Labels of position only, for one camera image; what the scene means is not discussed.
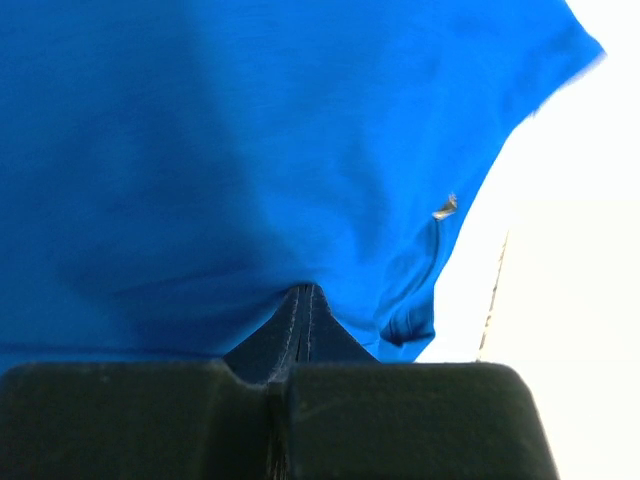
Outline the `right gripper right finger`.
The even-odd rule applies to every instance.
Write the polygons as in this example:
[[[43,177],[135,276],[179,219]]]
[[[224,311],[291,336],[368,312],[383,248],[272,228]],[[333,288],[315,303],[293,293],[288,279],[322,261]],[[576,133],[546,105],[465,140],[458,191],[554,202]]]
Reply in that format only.
[[[301,289],[284,387],[295,479],[554,479],[532,394],[491,363],[383,364]]]

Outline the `blue printed t shirt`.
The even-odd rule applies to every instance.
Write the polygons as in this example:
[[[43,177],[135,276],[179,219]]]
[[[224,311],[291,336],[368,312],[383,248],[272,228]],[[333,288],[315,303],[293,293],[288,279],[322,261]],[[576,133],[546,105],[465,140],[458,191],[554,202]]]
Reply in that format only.
[[[604,53],[563,1],[5,1],[1,367],[207,359],[327,298],[382,362],[513,130]]]

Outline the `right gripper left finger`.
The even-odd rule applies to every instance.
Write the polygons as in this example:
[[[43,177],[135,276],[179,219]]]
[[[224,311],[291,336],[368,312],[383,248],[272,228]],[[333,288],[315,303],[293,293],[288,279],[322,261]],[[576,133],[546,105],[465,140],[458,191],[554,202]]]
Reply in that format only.
[[[40,363],[1,379],[5,479],[288,479],[303,289],[221,360]]]

